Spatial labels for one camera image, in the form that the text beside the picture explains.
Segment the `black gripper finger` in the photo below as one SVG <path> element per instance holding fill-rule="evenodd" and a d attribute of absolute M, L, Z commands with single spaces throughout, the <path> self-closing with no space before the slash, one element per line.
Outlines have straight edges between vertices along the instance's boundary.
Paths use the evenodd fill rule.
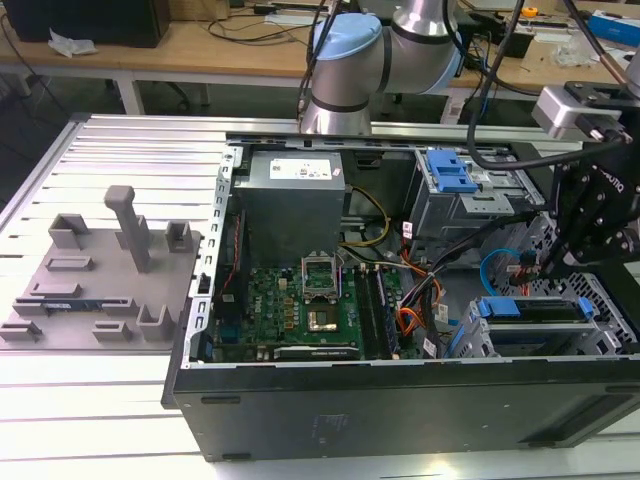
<path fill-rule="evenodd" d="M 584 212 L 592 200 L 591 162 L 557 165 L 550 200 L 553 217 L 569 217 Z"/>
<path fill-rule="evenodd" d="M 594 241 L 600 211 L 601 201 L 596 198 L 553 200 L 550 215 L 555 220 L 556 238 L 541 262 L 542 277 L 565 276 L 571 269 L 601 262 L 601 245 Z"/>

